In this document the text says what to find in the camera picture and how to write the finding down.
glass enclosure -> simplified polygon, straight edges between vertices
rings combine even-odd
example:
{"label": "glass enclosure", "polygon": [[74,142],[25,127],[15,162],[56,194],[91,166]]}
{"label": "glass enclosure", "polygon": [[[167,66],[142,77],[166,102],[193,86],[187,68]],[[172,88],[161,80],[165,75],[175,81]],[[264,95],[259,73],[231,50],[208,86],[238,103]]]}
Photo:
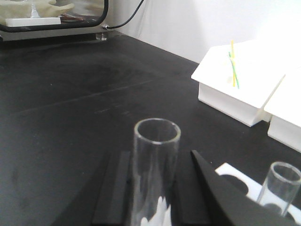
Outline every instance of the glass enclosure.
{"label": "glass enclosure", "polygon": [[108,0],[0,0],[0,30],[23,32],[99,25]]}

white acrylic stand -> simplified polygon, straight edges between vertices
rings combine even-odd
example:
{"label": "white acrylic stand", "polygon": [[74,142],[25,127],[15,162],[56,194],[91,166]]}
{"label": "white acrylic stand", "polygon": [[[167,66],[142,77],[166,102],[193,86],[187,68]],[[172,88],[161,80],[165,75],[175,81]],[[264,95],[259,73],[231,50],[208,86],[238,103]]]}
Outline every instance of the white acrylic stand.
{"label": "white acrylic stand", "polygon": [[[231,175],[236,177],[237,179],[241,180],[247,187],[248,193],[246,196],[256,202],[257,197],[261,191],[262,185],[258,184],[256,181],[249,178],[247,175],[243,174],[238,169],[234,168],[233,166],[229,165],[228,163],[224,163],[220,167],[218,167],[215,172],[218,175]],[[301,211],[297,207],[290,205],[288,208],[288,212],[294,218],[297,224],[301,224]]]}
{"label": "white acrylic stand", "polygon": [[5,19],[8,27],[38,26],[61,24],[58,17],[42,17],[42,18],[9,18]]}
{"label": "white acrylic stand", "polygon": [[301,152],[301,68],[288,73],[265,106],[273,115],[268,135]]}
{"label": "white acrylic stand", "polygon": [[230,51],[230,45],[209,49],[191,76],[199,82],[198,99],[249,127],[261,120],[270,121],[264,106],[284,72],[258,41],[234,44],[238,89],[237,84],[233,87]]}

black cable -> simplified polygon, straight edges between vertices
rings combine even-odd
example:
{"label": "black cable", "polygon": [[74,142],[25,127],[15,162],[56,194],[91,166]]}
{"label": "black cable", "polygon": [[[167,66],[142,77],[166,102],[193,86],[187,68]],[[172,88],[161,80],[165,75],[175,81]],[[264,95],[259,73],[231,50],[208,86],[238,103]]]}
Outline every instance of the black cable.
{"label": "black cable", "polygon": [[110,26],[108,26],[108,25],[105,25],[105,26],[103,26],[103,28],[106,29],[106,30],[108,30],[108,29],[120,28],[120,27],[126,25],[126,24],[127,24],[128,22],[130,22],[131,19],[133,19],[133,17],[136,15],[136,13],[138,12],[138,10],[139,10],[139,8],[140,8],[140,6],[142,5],[143,2],[144,2],[144,0],[141,0],[141,2],[139,3],[138,7],[137,7],[136,10],[135,10],[135,12],[134,12],[134,13],[132,14],[132,16],[131,16],[127,21],[125,21],[123,24],[120,24],[120,25],[117,25],[117,26],[112,26],[112,27],[110,27]]}

beige glove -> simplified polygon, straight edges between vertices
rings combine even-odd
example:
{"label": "beige glove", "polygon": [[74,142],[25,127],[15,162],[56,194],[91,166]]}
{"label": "beige glove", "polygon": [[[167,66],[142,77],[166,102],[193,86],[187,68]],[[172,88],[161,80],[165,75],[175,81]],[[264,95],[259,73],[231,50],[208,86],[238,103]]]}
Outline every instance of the beige glove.
{"label": "beige glove", "polygon": [[[36,10],[40,17],[56,17],[74,8],[74,4],[54,6],[56,0],[34,0]],[[0,0],[0,24],[6,25],[6,18],[30,18],[32,15],[32,2]]]}
{"label": "beige glove", "polygon": [[95,16],[100,16],[103,13],[104,1],[103,0],[89,0],[86,1],[88,10],[94,11]]}

